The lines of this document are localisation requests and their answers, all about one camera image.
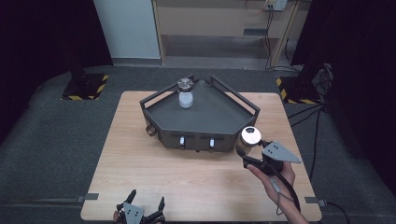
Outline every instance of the white bottle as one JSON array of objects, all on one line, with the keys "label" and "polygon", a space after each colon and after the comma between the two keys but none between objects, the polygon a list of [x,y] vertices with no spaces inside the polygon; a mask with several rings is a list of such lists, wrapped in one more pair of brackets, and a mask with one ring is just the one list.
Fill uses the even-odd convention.
[{"label": "white bottle", "polygon": [[182,78],[178,81],[178,103],[183,108],[190,108],[192,106],[194,97],[192,95],[192,87],[194,83],[189,78]]}]

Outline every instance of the wooden desk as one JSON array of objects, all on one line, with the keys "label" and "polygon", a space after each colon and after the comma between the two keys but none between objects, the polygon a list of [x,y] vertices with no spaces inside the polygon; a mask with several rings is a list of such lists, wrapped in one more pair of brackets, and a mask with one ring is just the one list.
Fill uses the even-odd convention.
[{"label": "wooden desk", "polygon": [[[133,205],[149,215],[158,209],[161,197],[167,221],[281,221],[276,205],[266,196],[259,179],[243,168],[234,152],[209,153],[164,148],[157,137],[146,133],[139,101],[152,94],[126,91],[120,98],[89,193],[97,200],[85,201],[85,220],[111,220],[116,204],[133,189]],[[261,108],[256,127],[263,139],[277,140],[299,158],[300,151],[279,96],[275,93],[241,93]],[[261,158],[259,147],[249,156]],[[304,164],[293,164],[295,190],[303,215],[321,219],[318,205],[306,203],[315,197]]]}]

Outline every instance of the person's arm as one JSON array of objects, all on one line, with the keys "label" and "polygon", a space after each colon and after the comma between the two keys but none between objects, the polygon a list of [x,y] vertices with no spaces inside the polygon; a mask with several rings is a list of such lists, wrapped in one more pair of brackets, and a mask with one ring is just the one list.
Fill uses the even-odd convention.
[{"label": "person's arm", "polygon": [[[297,209],[294,202],[291,200],[290,193],[286,186],[276,176],[273,176],[272,178],[276,181],[276,184],[279,186],[280,192],[282,194],[276,192],[274,186],[271,184],[270,176],[264,174],[255,166],[248,165],[247,168],[251,173],[253,173],[260,179],[260,181],[264,185],[268,197],[279,206],[280,210],[282,210],[289,223],[308,223],[305,217]],[[283,162],[283,169],[281,174],[293,186],[295,173],[291,168],[290,162]]]}]

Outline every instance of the white wall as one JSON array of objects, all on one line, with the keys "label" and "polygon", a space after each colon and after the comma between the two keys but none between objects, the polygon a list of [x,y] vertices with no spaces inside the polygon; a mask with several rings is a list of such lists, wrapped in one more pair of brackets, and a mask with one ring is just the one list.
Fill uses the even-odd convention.
[{"label": "white wall", "polygon": [[112,58],[161,58],[150,0],[93,2]]}]

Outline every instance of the glass jar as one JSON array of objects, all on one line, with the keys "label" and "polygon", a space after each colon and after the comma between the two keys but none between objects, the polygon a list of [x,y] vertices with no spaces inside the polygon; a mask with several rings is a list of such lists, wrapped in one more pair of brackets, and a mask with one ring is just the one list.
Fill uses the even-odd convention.
[{"label": "glass jar", "polygon": [[192,87],[194,83],[189,78],[182,78],[178,81],[178,104],[183,108],[192,106],[194,97],[192,95]]},{"label": "glass jar", "polygon": [[242,150],[248,155],[261,140],[262,134],[260,131],[253,126],[247,126],[236,138],[234,150]]}]

